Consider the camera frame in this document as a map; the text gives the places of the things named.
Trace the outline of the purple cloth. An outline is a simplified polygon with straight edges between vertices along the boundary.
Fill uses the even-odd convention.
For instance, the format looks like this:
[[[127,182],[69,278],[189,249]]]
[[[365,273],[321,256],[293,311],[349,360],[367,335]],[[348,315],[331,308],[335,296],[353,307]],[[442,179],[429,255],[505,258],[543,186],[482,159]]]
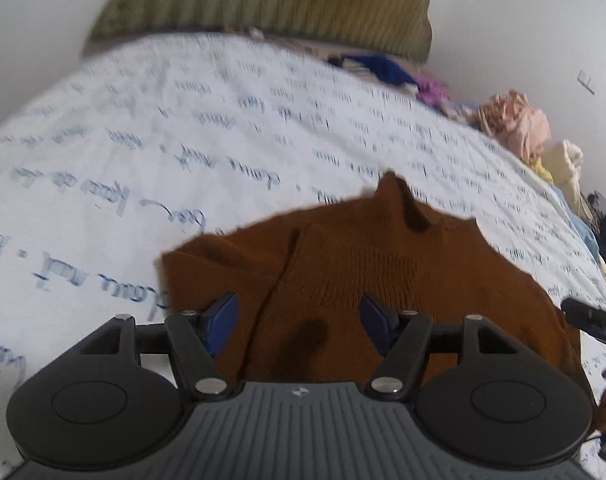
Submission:
[[[443,105],[450,101],[448,88],[438,79],[422,74],[414,75],[418,88],[417,100],[433,110],[441,112]]]

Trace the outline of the brown knit sweater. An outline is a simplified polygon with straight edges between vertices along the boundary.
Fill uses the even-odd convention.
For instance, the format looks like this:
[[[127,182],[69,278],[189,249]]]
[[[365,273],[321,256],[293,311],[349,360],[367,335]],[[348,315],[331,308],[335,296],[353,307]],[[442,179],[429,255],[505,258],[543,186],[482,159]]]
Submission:
[[[371,195],[201,235],[161,258],[173,311],[226,292],[239,318],[217,364],[233,382],[366,382],[381,358],[359,319],[364,295],[438,324],[486,316],[581,389],[580,335],[474,220],[441,214],[386,174]]]

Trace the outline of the white wall switch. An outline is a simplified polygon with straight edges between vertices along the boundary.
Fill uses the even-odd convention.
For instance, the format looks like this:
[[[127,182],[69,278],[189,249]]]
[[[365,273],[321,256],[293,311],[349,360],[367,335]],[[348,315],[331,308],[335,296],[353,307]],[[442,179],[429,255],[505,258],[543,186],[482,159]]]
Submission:
[[[578,75],[577,75],[577,81],[590,94],[592,94],[593,96],[596,94],[595,89],[592,88],[592,84],[591,84],[592,78],[584,70],[581,70],[578,73]]]

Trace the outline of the cream padded jacket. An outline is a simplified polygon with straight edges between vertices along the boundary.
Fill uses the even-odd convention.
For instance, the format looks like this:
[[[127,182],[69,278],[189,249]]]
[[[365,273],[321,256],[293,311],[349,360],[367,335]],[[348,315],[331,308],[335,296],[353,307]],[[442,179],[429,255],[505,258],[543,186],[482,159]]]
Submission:
[[[540,158],[542,166],[550,172],[554,185],[560,188],[574,214],[587,220],[588,210],[580,192],[583,151],[571,141],[562,140],[547,148]]]

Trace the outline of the pink crumpled clothes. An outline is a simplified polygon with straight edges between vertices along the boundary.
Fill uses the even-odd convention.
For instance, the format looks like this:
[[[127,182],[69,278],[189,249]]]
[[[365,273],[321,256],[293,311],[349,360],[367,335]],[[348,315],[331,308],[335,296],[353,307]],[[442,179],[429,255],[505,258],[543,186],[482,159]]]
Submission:
[[[524,93],[510,90],[496,94],[478,109],[481,129],[506,150],[529,162],[538,156],[551,139],[551,127],[546,114],[532,107]]]

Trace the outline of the olive green padded headboard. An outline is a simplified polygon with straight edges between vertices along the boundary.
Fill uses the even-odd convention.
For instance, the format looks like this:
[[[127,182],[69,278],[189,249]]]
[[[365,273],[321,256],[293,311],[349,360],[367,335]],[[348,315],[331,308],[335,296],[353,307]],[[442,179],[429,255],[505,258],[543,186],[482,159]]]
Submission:
[[[349,44],[424,63],[432,44],[429,4],[430,0],[108,0],[88,38],[254,26],[277,36]]]

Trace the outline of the white script-print bed sheet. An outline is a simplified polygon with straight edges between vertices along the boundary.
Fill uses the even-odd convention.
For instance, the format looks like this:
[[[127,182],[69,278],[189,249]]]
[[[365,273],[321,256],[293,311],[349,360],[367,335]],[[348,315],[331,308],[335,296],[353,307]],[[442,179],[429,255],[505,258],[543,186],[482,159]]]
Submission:
[[[372,190],[384,172],[554,301],[606,280],[553,188],[485,134],[310,55],[161,35],[82,66],[0,127],[0,478],[13,391],[108,318],[164,316],[156,263],[201,233]]]

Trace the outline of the yellow cloth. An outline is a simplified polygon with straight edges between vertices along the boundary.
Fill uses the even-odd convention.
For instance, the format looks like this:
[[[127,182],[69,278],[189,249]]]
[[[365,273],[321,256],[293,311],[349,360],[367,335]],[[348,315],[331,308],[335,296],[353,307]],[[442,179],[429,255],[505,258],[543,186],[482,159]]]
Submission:
[[[534,172],[534,174],[536,174],[537,177],[540,177],[548,184],[554,185],[553,176],[551,172],[545,168],[539,156],[533,156],[527,162],[527,167],[530,168]]]

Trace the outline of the light blue cloth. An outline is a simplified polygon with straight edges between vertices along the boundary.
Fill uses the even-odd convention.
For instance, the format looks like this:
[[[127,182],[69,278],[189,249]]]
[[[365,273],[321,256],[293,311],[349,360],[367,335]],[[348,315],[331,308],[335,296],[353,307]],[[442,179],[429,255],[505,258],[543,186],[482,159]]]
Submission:
[[[589,252],[591,254],[591,257],[595,261],[595,264],[597,266],[600,266],[599,246],[598,246],[598,242],[597,242],[594,232],[591,231],[591,228],[588,226],[588,224],[585,221],[583,221],[577,214],[574,214],[574,212],[572,211],[570,205],[566,201],[560,188],[558,188],[554,184],[551,185],[551,188],[552,188],[553,192],[555,192],[557,194],[557,196],[559,197],[562,207],[568,214],[568,218],[570,218],[574,231],[577,233],[577,235],[580,237],[580,239],[586,245],[587,249],[589,250]]]

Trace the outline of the dark blue cloth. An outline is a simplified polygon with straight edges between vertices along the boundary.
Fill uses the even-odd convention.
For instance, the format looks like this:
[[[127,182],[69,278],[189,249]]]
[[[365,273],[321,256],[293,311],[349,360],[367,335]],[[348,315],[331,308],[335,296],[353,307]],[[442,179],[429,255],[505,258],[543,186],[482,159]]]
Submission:
[[[405,84],[417,85],[417,81],[414,80],[407,72],[405,72],[397,63],[387,58],[382,54],[370,54],[370,55],[351,55],[346,54],[343,56],[344,60],[350,60],[358,63],[362,67],[365,67],[370,73],[373,73],[376,78],[384,82],[384,84],[390,84],[391,86],[403,87]]]

